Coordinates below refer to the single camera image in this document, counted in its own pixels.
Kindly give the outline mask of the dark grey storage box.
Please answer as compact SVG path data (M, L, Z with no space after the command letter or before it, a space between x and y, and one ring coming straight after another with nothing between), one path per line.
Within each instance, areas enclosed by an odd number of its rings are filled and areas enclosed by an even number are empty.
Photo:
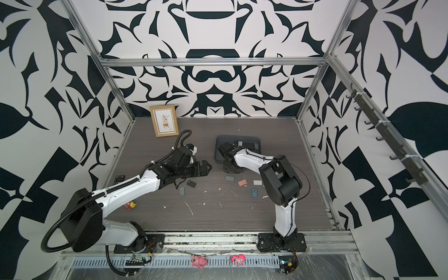
M215 142L214 160L216 163L224 162L224 155L221 154L219 148L224 146L227 151L229 148L243 147L252 152L261 153L261 140L253 136L237 136L237 135L218 135Z

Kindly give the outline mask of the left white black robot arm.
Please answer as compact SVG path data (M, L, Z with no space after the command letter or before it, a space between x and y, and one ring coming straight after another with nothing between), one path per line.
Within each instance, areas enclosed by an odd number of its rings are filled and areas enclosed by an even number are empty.
M117 245L137 253L148 248L147 235L138 223L106 218L126 203L175 184L178 179L207 176L211 164L197 161L195 154L195 146L180 147L166 161L151 165L141 175L102 190L77 191L62 213L68 218L59 227L69 247L82 252L94 245Z

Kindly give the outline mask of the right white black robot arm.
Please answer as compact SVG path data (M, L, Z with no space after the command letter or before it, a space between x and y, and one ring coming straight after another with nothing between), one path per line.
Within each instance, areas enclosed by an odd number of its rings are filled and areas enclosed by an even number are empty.
M303 183L293 166L283 155L265 156L252 150L225 142L217 148L224 157L226 173L244 169L261 176L269 199L275 204L273 234L259 241L259 250L286 250L298 240L295 211Z

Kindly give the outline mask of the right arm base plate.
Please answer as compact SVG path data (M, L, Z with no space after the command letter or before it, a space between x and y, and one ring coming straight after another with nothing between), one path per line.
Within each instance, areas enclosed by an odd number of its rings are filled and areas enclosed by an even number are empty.
M277 233L259 233L257 248L260 252L305 252L307 244L303 233L293 232L286 238Z

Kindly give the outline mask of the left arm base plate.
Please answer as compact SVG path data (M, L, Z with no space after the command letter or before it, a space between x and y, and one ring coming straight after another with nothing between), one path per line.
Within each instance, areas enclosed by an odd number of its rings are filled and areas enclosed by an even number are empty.
M160 253L165 244L164 234L147 234L145 238L137 238L129 246L116 245L115 254Z

